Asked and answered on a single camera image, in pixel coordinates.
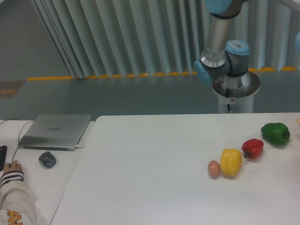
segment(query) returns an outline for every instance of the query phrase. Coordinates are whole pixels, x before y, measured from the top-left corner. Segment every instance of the corrugated wall panel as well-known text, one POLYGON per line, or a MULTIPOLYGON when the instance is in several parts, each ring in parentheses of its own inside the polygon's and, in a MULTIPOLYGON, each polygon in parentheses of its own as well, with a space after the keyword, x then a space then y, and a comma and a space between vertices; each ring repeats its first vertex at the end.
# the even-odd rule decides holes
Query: corrugated wall panel
MULTIPOLYGON (((32 0, 73 77, 194 70, 207 40, 205 0, 32 0)), ((244 3, 230 39, 249 43, 249 67, 300 68, 300 15, 274 0, 244 3)))

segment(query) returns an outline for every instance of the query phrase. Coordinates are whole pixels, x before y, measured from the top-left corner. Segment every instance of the yellow bell pepper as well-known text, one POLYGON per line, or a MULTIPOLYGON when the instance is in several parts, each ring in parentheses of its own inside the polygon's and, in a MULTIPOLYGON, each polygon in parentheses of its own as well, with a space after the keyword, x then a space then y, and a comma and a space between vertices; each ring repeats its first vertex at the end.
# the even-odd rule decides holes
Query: yellow bell pepper
POLYGON ((220 168, 224 175, 234 177, 242 166, 242 154, 237 149, 224 149, 221 155, 220 168))

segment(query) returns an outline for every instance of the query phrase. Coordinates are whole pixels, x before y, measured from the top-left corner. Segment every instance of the floor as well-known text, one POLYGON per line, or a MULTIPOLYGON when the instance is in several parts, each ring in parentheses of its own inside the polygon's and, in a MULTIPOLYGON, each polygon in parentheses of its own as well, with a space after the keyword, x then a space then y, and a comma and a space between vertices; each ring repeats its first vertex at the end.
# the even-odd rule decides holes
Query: floor
MULTIPOLYGON (((300 112, 300 71, 257 72, 254 113, 300 112)), ((102 115, 218 113, 211 84, 196 75, 26 81, 0 98, 0 118, 34 120, 41 113, 102 115)))

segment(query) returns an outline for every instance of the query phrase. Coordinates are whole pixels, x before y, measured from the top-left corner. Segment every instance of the laptop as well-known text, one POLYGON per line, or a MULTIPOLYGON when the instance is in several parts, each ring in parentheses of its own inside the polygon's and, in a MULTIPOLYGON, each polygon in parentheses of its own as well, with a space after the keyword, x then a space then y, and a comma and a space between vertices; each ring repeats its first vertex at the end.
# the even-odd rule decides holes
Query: laptop
POLYGON ((41 114, 18 143, 19 148, 72 150, 82 138, 91 115, 41 114))

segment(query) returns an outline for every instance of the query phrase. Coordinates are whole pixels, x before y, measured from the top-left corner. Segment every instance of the smartphone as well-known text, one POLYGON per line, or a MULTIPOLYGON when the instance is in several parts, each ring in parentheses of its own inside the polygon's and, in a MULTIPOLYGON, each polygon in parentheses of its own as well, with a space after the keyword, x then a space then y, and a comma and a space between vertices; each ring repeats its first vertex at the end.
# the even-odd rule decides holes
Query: smartphone
POLYGON ((4 169, 7 151, 8 151, 8 147, 6 145, 0 147, 0 171, 4 169))

